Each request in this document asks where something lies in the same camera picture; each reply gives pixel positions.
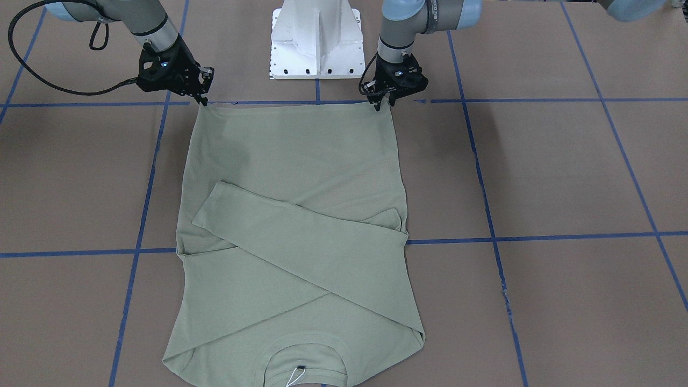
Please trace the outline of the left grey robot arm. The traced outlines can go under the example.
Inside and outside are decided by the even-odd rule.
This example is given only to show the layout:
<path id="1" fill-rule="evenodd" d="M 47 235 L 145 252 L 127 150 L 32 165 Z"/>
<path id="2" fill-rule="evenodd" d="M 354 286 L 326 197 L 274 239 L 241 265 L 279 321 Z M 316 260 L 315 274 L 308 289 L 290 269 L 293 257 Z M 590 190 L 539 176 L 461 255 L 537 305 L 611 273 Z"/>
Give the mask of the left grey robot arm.
<path id="1" fill-rule="evenodd" d="M 577 9 L 593 10 L 614 27 L 633 24 L 651 17 L 666 8 L 665 1 L 543 1 L 543 2 L 484 2 L 484 1 L 385 1 L 382 4 L 382 22 L 376 54 L 369 61 L 374 66 L 371 80 L 361 77 L 359 93 L 369 103 L 379 108 L 384 98 L 393 104 L 396 100 L 424 91 L 428 79 L 414 56 L 414 43 L 420 34 L 450 34 L 457 30 L 466 32 L 476 25 L 484 12 L 504 10 L 512 22 L 504 27 L 489 28 L 480 35 L 475 51 L 470 52 L 467 64 L 482 65 L 480 74 L 462 74 L 458 52 L 452 52 L 457 76 L 459 97 L 457 103 L 520 103 L 520 102 L 685 102 L 686 95 L 651 96 L 644 86 L 658 83 L 659 69 L 663 69 L 663 57 L 651 55 L 643 59 L 647 64 L 647 77 L 631 76 L 633 64 L 615 63 L 622 52 L 635 48 L 634 41 L 624 37 L 612 42 L 605 51 L 605 65 L 615 70 L 609 80 L 619 80 L 641 91 L 638 96 L 612 95 L 609 86 L 595 76 L 590 55 L 585 52 L 582 25 L 572 20 Z M 572 46 L 580 53 L 574 63 L 575 71 L 587 71 L 591 91 L 587 95 L 540 95 L 527 96 L 531 87 L 553 82 L 554 71 L 544 71 L 542 58 L 546 53 L 535 47 L 538 38 L 552 39 L 557 36 L 532 17 L 521 17 L 521 10 L 561 9 L 562 23 L 570 29 Z"/>

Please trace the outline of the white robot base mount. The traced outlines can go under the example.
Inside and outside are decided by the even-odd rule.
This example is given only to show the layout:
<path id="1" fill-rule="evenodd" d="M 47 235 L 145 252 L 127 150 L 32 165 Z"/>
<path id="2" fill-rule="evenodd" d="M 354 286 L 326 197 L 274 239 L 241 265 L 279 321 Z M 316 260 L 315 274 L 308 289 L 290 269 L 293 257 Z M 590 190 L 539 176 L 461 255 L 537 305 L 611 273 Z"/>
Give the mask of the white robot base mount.
<path id="1" fill-rule="evenodd" d="M 273 80 L 363 75 L 361 13 L 349 1 L 285 1 L 273 10 L 271 22 Z"/>

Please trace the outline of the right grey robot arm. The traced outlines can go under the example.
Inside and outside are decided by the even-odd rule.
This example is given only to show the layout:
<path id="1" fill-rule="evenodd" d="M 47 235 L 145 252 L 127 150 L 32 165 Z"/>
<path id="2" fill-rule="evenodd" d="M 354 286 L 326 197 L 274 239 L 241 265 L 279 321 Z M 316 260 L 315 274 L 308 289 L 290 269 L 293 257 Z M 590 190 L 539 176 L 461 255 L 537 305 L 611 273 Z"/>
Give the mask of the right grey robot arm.
<path id="1" fill-rule="evenodd" d="M 207 105 L 214 69 L 200 66 L 159 1 L 62 1 L 45 8 L 61 20 L 122 22 L 142 46 L 135 78 L 140 90 L 166 90 Z"/>

